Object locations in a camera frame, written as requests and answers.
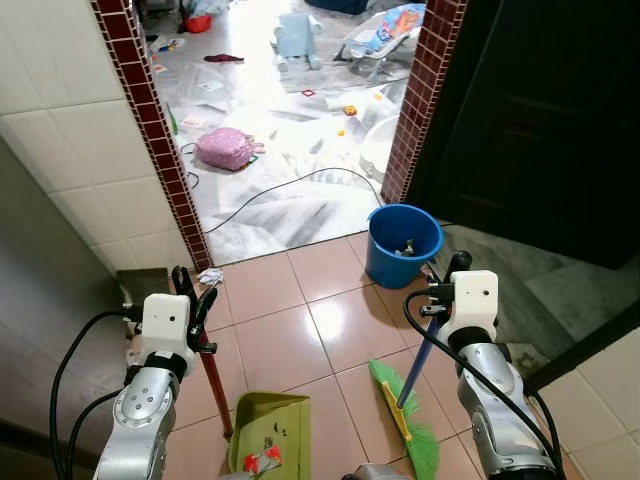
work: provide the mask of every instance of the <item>pink bag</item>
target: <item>pink bag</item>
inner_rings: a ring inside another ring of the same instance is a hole
[[[235,128],[218,128],[200,137],[194,153],[196,158],[212,167],[240,170],[263,144],[254,143],[253,137]]]

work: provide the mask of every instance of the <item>crumpled paper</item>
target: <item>crumpled paper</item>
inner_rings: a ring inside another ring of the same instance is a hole
[[[215,287],[224,280],[224,273],[221,268],[207,268],[198,274],[200,283]]]

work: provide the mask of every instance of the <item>green dustpan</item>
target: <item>green dustpan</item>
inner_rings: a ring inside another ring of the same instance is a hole
[[[282,465],[260,475],[260,480],[311,478],[309,408],[309,397],[276,392],[245,393],[236,407],[227,458],[229,471],[242,472],[244,458],[264,450],[265,442],[271,439],[280,447]]]

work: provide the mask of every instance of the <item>dark wooden door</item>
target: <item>dark wooden door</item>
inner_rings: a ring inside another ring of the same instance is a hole
[[[602,265],[637,251],[638,18],[636,0],[503,1],[420,206]]]

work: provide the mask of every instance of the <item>baby bouncer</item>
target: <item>baby bouncer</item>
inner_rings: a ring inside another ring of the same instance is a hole
[[[345,38],[334,61],[375,60],[369,80],[374,78],[387,55],[409,37],[416,38],[424,19],[425,4],[407,4],[375,14]]]

